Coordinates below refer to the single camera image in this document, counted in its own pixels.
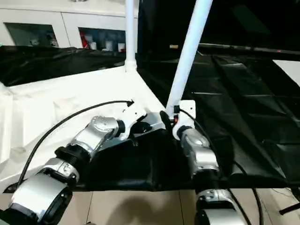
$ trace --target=glass cabinet door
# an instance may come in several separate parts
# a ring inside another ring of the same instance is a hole
[[[125,52],[125,31],[79,27],[83,48],[93,50]]]
[[[2,45],[70,47],[61,13],[0,9]]]
[[[51,25],[4,23],[16,46],[59,47]]]
[[[62,14],[70,45],[101,51],[126,50],[124,16]],[[135,17],[135,51],[137,50],[137,17]]]

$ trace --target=black cloth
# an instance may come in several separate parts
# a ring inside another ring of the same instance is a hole
[[[139,58],[138,72],[165,105],[177,55]],[[0,81],[6,86],[109,68],[123,54],[83,49],[0,48]],[[300,186],[300,87],[272,60],[207,53],[197,56],[183,99],[193,99],[197,121],[216,146],[221,186]],[[158,130],[99,152],[78,190],[193,188],[182,149]],[[233,166],[236,160],[249,176]]]
[[[195,0],[142,0],[139,53],[181,51]],[[214,0],[201,44],[237,45],[300,51],[300,2],[297,0]]]

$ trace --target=black cable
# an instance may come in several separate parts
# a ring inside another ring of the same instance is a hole
[[[242,171],[242,173],[245,175],[245,176],[248,176],[247,172],[244,170],[244,168],[236,161],[233,161],[233,163]],[[263,225],[263,207],[262,207],[262,203],[259,199],[259,196],[258,196],[258,193],[256,191],[255,188],[251,187],[252,189],[252,192],[254,194],[254,197],[255,197],[255,200],[256,200],[256,203],[257,203],[257,207],[258,207],[258,214],[259,214],[259,225]]]
[[[197,127],[201,130],[201,132],[203,132],[204,136],[210,142],[213,151],[216,152],[216,148],[215,148],[213,142],[211,141],[210,137],[207,135],[207,133],[205,132],[205,130],[203,129],[203,127],[196,121],[196,119],[194,117],[192,117],[187,111],[185,111],[183,109],[180,109],[180,111],[183,112],[183,113],[185,113],[189,118],[191,118],[194,121],[194,123],[197,125]],[[242,171],[242,173],[245,176],[248,176],[247,172],[244,170],[244,168],[239,163],[237,163],[234,160],[233,160],[233,163]],[[262,207],[262,203],[261,203],[261,201],[259,199],[259,196],[258,196],[258,193],[257,193],[256,189],[253,188],[253,187],[251,187],[251,189],[252,189],[252,192],[254,194],[254,197],[255,197],[255,200],[256,200],[256,203],[257,203],[257,207],[258,207],[259,225],[263,225],[264,219],[263,219],[263,207]]]
[[[249,217],[247,216],[246,212],[244,211],[244,209],[243,209],[242,205],[240,204],[239,200],[237,199],[237,197],[235,197],[235,195],[233,194],[233,192],[230,189],[227,189],[227,190],[230,192],[232,199],[234,200],[234,202],[237,204],[238,208],[240,209],[240,212],[242,213],[243,217],[245,218],[246,223],[248,225],[252,225]]]
[[[276,193],[278,193],[278,194],[282,194],[282,195],[284,195],[284,196],[286,196],[286,197],[294,198],[294,196],[288,196],[288,195],[286,195],[285,193],[282,193],[282,192],[280,192],[280,191],[277,191],[277,190],[275,190],[275,189],[273,189],[273,188],[271,188],[271,190],[274,191],[274,192],[276,192]]]
[[[23,180],[24,180],[24,177],[25,177],[25,174],[28,170],[28,167],[30,165],[30,162],[32,161],[33,159],[33,156],[34,154],[36,153],[36,151],[38,150],[39,146],[41,145],[41,143],[46,139],[47,136],[49,136],[50,133],[52,133],[56,128],[58,128],[60,125],[62,125],[63,123],[67,122],[69,119],[81,114],[81,113],[84,113],[88,110],[91,110],[91,109],[94,109],[94,108],[97,108],[97,107],[100,107],[100,106],[104,106],[104,105],[109,105],[109,104],[114,104],[114,103],[127,103],[127,104],[132,104],[133,102],[131,101],[125,101],[125,100],[120,100],[120,101],[110,101],[110,102],[103,102],[103,103],[100,103],[100,104],[97,104],[97,105],[92,105],[90,107],[87,107],[87,108],[84,108],[82,110],[79,110],[71,115],[69,115],[68,117],[64,118],[62,121],[60,121],[59,123],[55,124],[50,130],[48,130],[40,139],[39,141],[37,142],[37,144],[34,146],[33,150],[31,151],[27,161],[26,161],[26,164],[22,170],[22,173],[20,175],[20,178],[19,178],[19,181],[18,181],[18,184],[17,184],[17,188],[22,184]]]

